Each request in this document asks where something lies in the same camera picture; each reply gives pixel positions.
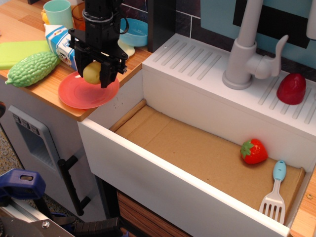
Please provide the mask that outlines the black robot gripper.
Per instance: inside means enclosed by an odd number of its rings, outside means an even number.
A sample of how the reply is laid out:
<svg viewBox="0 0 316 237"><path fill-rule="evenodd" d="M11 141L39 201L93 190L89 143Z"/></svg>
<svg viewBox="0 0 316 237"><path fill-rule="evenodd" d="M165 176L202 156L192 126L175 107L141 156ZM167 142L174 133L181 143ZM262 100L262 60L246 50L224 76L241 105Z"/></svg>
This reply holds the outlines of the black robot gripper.
<svg viewBox="0 0 316 237"><path fill-rule="evenodd" d="M127 54L118 46L120 21L124 18L122 0L86 0L83 17L85 30L70 29L69 46L75 50L77 72L93 61L101 63L101 88L107 88L116 80L117 73L127 71Z"/></svg>

